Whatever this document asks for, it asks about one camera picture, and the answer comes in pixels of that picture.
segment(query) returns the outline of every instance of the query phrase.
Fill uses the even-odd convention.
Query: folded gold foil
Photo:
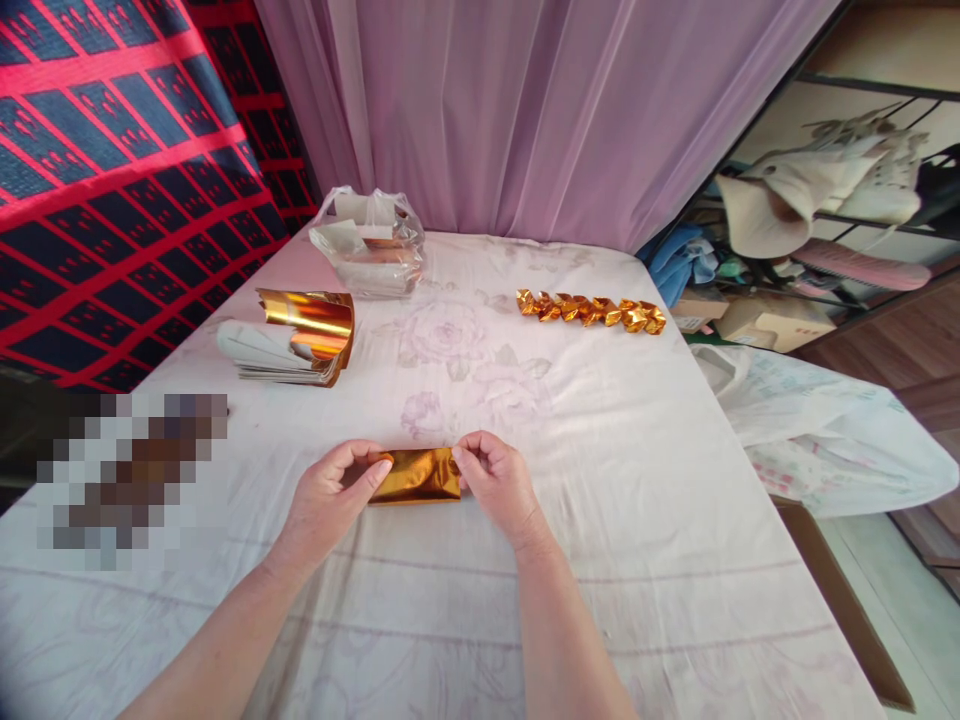
[[[557,293],[554,301],[549,293],[534,296],[528,289],[517,290],[517,307],[521,315],[537,315],[540,322],[550,322],[562,317],[564,322],[580,318],[584,327],[603,321],[607,327],[620,322],[628,333],[644,331],[659,335],[666,327],[667,318],[659,307],[643,300],[624,298],[615,305],[610,298],[595,297],[592,301],[583,295]]]
[[[603,324],[607,327],[616,325],[620,322],[623,313],[620,308],[613,304],[610,298],[594,298],[593,304],[600,310],[600,316],[603,318]]]
[[[560,317],[560,306],[545,292],[540,293],[537,306],[540,308],[540,312],[538,313],[540,315],[540,322],[553,322]]]
[[[664,316],[663,311],[660,310],[653,303],[640,301],[640,307],[642,307],[647,313],[647,326],[644,328],[651,335],[659,335],[663,332],[663,328],[667,326],[667,318]]]
[[[560,317],[564,322],[570,322],[580,317],[580,304],[586,301],[583,295],[570,297],[567,293],[557,293],[560,299]]]
[[[640,303],[624,298],[620,301],[620,312],[623,316],[623,326],[629,333],[637,333],[647,326],[647,311]]]
[[[460,468],[450,448],[388,450],[393,467],[370,500],[371,505],[458,502]]]
[[[303,343],[313,355],[313,369],[327,373],[329,380],[317,383],[332,387],[350,362],[353,350],[354,308],[349,293],[291,292],[257,288],[267,322],[297,329],[292,342]]]
[[[583,323],[583,326],[589,327],[602,318],[603,310],[590,300],[583,298],[583,302],[580,303],[580,321]]]
[[[537,305],[533,293],[529,290],[517,290],[517,307],[520,308],[521,315],[537,315],[540,313],[540,306]]]

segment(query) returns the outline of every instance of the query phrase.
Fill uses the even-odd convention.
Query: pink curtain
[[[838,0],[257,0],[323,192],[634,252]]]

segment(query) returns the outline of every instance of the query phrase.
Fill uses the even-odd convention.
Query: hand
[[[516,552],[550,537],[520,452],[483,430],[464,435],[452,448],[461,484],[503,531]]]
[[[348,440],[337,445],[300,478],[287,521],[265,560],[273,568],[313,573],[353,525],[373,493],[390,472],[391,460],[370,440]],[[344,471],[355,462],[374,463],[344,489]]]

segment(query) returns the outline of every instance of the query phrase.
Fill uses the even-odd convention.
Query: floral tablecloth
[[[641,717],[882,717],[833,617],[680,333],[540,324],[514,294],[659,301],[621,253],[428,233],[409,299],[358,301],[332,389],[240,381],[214,342],[259,321],[255,287],[339,290],[295,238],[138,392],[226,393],[203,480],[223,541],[199,571],[45,567],[31,511],[0,520],[0,687],[8,712],[99,717],[180,650],[279,531],[334,444],[518,447]],[[298,600],[250,717],[523,715],[516,566],[465,497],[363,513]]]

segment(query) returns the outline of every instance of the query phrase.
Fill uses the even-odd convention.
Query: plastic bag
[[[957,463],[886,388],[751,347],[691,350],[768,493],[838,517],[957,487]]]
[[[335,214],[328,215],[330,209]],[[336,187],[300,232],[307,233],[354,295],[404,297],[423,276],[423,225],[403,193],[375,190],[368,196],[349,186]]]

